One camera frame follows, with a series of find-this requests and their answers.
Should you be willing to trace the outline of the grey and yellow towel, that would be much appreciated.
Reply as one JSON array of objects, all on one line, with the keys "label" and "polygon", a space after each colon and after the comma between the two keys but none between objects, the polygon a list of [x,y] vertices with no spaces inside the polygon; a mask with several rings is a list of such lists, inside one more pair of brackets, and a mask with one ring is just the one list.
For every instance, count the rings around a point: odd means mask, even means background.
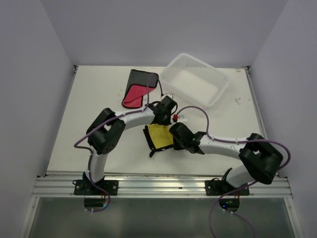
[{"label": "grey and yellow towel", "polygon": [[143,129],[144,136],[151,152],[149,157],[152,158],[156,152],[173,148],[173,137],[169,132],[170,127],[167,125],[150,124]]}]

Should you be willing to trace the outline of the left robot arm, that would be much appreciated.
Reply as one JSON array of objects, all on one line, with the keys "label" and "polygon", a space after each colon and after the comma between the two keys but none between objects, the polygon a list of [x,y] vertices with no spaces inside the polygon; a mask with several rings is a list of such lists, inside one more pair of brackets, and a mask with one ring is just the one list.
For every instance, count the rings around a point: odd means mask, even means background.
[{"label": "left robot arm", "polygon": [[104,109],[86,131],[85,139],[90,145],[90,158],[83,173],[85,188],[96,195],[102,191],[104,168],[108,154],[114,150],[124,131],[144,126],[143,133],[149,148],[150,157],[155,152],[173,147],[173,137],[169,132],[172,110],[178,104],[169,96],[161,101],[146,104],[143,108],[117,113]]}]

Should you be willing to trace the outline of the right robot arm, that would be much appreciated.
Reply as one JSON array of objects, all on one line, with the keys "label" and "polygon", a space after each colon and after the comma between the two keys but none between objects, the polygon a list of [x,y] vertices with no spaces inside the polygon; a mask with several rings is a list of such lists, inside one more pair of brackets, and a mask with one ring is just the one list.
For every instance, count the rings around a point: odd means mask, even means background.
[{"label": "right robot arm", "polygon": [[238,188],[256,181],[271,184],[282,161],[282,154],[262,136],[252,133],[242,140],[230,142],[212,138],[205,132],[193,133],[185,124],[178,122],[169,132],[175,150],[186,150],[192,154],[216,154],[238,159],[242,165],[229,168],[221,179],[210,181],[208,186],[217,194],[233,194]]}]

